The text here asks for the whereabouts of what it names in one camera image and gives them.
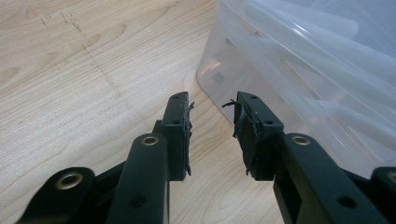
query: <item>clear plastic container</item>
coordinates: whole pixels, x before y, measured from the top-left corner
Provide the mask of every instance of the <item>clear plastic container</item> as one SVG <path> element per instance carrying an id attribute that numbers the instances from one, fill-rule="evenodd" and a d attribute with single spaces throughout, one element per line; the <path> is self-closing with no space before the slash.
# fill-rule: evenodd
<path id="1" fill-rule="evenodd" d="M 286 133 L 369 177 L 396 166 L 395 11 L 392 0 L 219 0 L 198 80 L 219 107 L 258 95 Z"/>

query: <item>round hole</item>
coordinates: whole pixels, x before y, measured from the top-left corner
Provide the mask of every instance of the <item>round hole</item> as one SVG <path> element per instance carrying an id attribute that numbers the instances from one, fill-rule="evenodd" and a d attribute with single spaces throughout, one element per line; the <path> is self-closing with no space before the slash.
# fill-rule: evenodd
<path id="1" fill-rule="evenodd" d="M 389 172 L 388 178 L 393 182 L 396 183 L 396 172 Z"/>
<path id="2" fill-rule="evenodd" d="M 141 208 L 147 201 L 148 199 L 145 196 L 137 195 L 129 200 L 129 205 L 134 209 L 138 209 Z"/>
<path id="3" fill-rule="evenodd" d="M 311 141 L 309 141 L 309 139 L 302 137 L 302 136 L 293 136 L 291 138 L 291 140 L 300 146 L 308 146 L 309 144 L 311 144 Z"/>
<path id="4" fill-rule="evenodd" d="M 77 172 L 70 172 L 63 175 L 57 182 L 57 189 L 71 189 L 77 186 L 82 181 L 82 174 Z"/>
<path id="5" fill-rule="evenodd" d="M 142 144 L 145 146 L 153 146 L 160 141 L 158 137 L 149 136 L 142 139 Z"/>
<path id="6" fill-rule="evenodd" d="M 357 206 L 355 201 L 353 201 L 353 199 L 351 199 L 347 196 L 338 198 L 337 202 L 339 202 L 341 205 L 343 205 L 344 207 L 347 207 L 347 208 L 355 208 Z"/>

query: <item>light wood tabletop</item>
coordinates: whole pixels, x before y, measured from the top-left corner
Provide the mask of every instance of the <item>light wood tabletop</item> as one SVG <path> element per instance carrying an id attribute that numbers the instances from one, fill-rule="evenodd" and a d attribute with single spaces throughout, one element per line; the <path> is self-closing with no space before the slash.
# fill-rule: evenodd
<path id="1" fill-rule="evenodd" d="M 196 80 L 215 4 L 0 2 L 1 223 L 58 171 L 125 161 L 181 91 L 195 102 L 192 176 L 171 183 L 171 223 L 283 222 L 273 183 L 246 176 L 233 125 Z"/>

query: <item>wooden surface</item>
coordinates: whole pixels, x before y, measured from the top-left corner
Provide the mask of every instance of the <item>wooden surface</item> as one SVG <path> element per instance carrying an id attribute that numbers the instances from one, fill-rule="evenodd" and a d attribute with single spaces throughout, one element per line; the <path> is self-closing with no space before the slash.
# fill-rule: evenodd
<path id="1" fill-rule="evenodd" d="M 215 1 L 0 2 L 0 222 L 56 172 L 101 174 L 188 91 L 192 176 L 171 223 L 279 223 L 272 183 L 245 175 L 233 126 L 195 77 Z"/>

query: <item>wood grain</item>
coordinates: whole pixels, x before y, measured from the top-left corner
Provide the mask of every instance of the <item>wood grain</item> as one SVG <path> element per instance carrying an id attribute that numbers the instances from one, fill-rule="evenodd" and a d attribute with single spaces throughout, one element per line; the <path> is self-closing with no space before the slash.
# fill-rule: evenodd
<path id="1" fill-rule="evenodd" d="M 195 70 L 215 1 L 0 2 L 0 222 L 54 173 L 100 174 L 188 91 L 192 177 L 172 183 L 171 223 L 282 222 L 271 183 L 245 176 L 232 124 Z"/>

